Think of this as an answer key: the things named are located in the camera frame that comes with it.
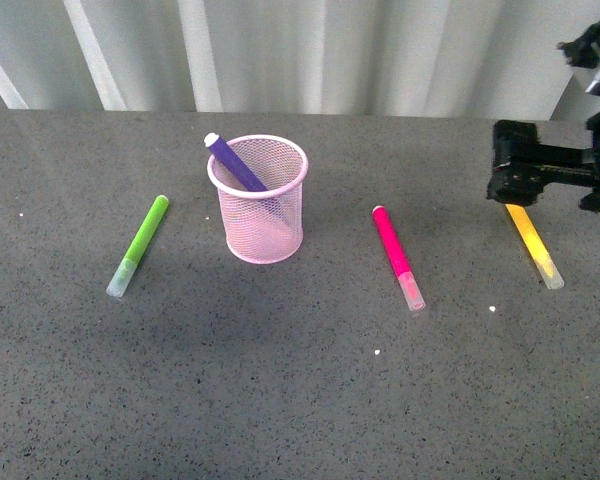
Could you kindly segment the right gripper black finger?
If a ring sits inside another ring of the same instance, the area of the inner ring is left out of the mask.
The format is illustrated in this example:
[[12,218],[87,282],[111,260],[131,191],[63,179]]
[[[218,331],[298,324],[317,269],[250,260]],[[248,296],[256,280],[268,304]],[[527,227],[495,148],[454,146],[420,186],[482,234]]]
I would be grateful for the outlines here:
[[498,120],[492,129],[492,171],[524,167],[538,172],[593,172],[586,150],[543,144],[535,124]]
[[501,169],[493,172],[486,198],[501,204],[533,205],[551,183],[592,188],[595,177],[583,170]]

